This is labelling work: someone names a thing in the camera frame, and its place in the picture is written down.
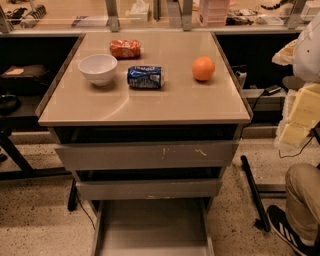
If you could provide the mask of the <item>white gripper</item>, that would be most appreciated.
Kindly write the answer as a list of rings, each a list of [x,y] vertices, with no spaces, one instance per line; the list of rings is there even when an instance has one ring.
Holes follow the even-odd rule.
[[[278,51],[272,62],[292,65],[297,40],[292,40]],[[300,148],[313,128],[320,122],[320,84],[306,82],[298,91],[289,90],[282,111],[274,145],[279,150]]]

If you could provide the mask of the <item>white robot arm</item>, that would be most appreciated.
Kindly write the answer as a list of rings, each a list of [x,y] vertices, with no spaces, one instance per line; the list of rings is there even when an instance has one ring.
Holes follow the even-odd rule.
[[[291,65],[295,78],[304,82],[286,96],[283,119],[276,131],[275,147],[291,150],[301,147],[310,131],[320,122],[320,13],[304,28],[297,39],[273,57],[278,65]]]

